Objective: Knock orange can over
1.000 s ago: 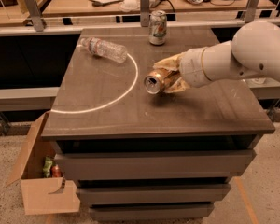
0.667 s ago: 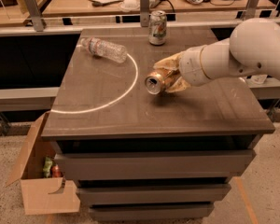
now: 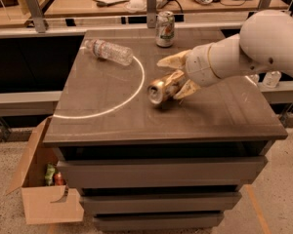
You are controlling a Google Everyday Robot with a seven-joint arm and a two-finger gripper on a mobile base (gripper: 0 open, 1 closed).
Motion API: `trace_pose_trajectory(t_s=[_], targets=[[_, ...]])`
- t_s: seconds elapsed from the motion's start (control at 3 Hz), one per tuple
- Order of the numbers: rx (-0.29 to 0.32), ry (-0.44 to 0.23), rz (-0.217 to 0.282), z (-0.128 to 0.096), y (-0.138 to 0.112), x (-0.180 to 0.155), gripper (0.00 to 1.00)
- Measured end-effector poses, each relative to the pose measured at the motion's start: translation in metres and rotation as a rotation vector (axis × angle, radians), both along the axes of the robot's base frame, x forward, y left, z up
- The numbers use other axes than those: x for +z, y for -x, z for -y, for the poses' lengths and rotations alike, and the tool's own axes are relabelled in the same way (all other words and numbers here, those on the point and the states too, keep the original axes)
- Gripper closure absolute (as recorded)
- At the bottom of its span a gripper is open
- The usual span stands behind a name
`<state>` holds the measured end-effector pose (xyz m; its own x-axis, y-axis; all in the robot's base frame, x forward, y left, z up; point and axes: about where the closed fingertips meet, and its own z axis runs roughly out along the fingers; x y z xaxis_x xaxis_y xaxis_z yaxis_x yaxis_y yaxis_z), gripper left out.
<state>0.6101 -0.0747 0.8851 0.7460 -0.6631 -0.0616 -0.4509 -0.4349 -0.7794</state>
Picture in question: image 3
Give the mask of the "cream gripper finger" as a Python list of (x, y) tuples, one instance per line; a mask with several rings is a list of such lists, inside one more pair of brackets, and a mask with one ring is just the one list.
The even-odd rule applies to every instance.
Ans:
[(166, 58), (162, 58), (157, 62), (159, 67), (170, 67), (173, 69), (182, 69), (186, 65), (187, 55), (190, 53), (190, 50), (185, 50), (174, 54), (172, 56), (168, 56)]
[(192, 80), (187, 80), (181, 89), (173, 96), (173, 99), (182, 99), (194, 94), (200, 89), (200, 86), (197, 85)]

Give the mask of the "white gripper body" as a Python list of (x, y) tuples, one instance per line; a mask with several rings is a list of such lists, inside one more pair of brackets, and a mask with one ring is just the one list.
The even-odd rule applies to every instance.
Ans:
[(185, 71), (188, 78), (200, 87), (209, 87), (221, 81), (212, 68), (210, 51), (213, 43), (194, 47), (186, 55)]

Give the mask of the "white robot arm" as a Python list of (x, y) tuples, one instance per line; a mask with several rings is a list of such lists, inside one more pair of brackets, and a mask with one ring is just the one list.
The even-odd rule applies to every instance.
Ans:
[(258, 12), (237, 34), (168, 56), (157, 64), (185, 72), (188, 81), (176, 98), (232, 76), (279, 71), (293, 78), (293, 18), (275, 10)]

